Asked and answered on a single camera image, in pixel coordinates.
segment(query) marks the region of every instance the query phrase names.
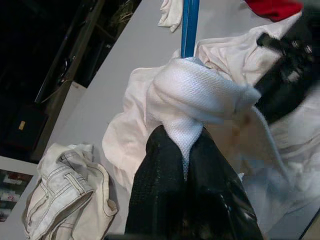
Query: white jeans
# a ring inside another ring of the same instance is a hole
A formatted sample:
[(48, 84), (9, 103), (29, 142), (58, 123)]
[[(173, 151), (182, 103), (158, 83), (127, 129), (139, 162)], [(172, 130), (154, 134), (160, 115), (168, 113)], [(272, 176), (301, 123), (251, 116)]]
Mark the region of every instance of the white jeans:
[(22, 215), (30, 240), (100, 240), (117, 212), (109, 175), (93, 163), (90, 145), (53, 144)]

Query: red cloth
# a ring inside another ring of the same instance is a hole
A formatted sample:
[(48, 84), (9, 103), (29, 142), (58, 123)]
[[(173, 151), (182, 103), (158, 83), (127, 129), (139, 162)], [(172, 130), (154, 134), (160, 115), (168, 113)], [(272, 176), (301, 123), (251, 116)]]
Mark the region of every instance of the red cloth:
[(303, 8), (303, 4), (292, 0), (245, 0), (255, 14), (274, 22), (291, 17)]

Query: red fabric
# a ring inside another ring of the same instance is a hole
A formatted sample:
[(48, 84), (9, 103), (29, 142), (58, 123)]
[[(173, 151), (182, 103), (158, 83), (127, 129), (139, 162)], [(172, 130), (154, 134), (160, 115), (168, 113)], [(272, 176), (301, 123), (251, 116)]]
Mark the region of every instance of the red fabric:
[(303, 4), (292, 0), (245, 0), (255, 14), (274, 22), (291, 17), (303, 8)]

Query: white cloth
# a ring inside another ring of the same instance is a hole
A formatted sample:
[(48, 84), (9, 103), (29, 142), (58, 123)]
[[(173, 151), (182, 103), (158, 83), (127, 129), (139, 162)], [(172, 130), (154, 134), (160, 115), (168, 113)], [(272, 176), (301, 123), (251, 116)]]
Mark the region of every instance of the white cloth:
[(169, 27), (171, 32), (174, 32), (181, 23), (183, 5), (183, 0), (163, 0), (158, 26)]
[[(258, 47), (257, 38), (262, 32), (281, 37), (298, 17), (255, 27), (239, 37), (200, 41), (195, 55), (211, 70), (183, 59), (134, 70), (124, 95), (124, 112), (111, 121), (102, 141), (119, 183), (130, 192), (156, 126), (165, 126), (187, 161), (202, 122), (209, 122), (214, 124), (206, 127), (222, 154), (237, 173), (245, 173), (243, 185), (263, 232), (285, 213), (319, 196), (319, 91), (271, 126), (275, 143), (263, 116), (250, 109), (257, 98), (252, 91), (243, 107), (236, 105), (238, 91), (250, 89), (248, 85), (254, 85), (279, 58)], [(238, 84), (234, 91), (227, 91), (221, 76)]]
[(22, 215), (30, 240), (101, 240), (117, 212), (109, 175), (92, 162), (92, 145), (53, 144)]

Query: gray table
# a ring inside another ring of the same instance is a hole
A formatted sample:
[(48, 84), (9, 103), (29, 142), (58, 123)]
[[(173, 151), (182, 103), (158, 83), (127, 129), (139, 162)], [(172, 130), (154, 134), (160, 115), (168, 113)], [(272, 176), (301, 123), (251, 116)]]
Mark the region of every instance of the gray table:
[[(62, 145), (93, 144), (95, 162), (101, 162), (114, 179), (113, 167), (102, 150), (102, 139), (113, 117), (123, 111), (122, 99), (129, 75), (138, 67), (164, 65), (180, 47), (181, 29), (171, 33), (157, 26), (162, 0), (142, 0), (130, 22), (105, 59), (92, 83), (70, 115), (55, 141)], [(240, 0), (201, 0), (197, 40), (239, 36), (250, 28), (271, 23), (256, 16)], [(119, 212), (112, 222), (110, 233), (123, 233), (128, 214), (129, 194), (114, 180), (110, 198), (116, 200)], [(290, 226), (290, 238), (297, 239), (313, 216), (305, 216), (299, 226)], [(272, 236), (286, 236), (275, 230)]]

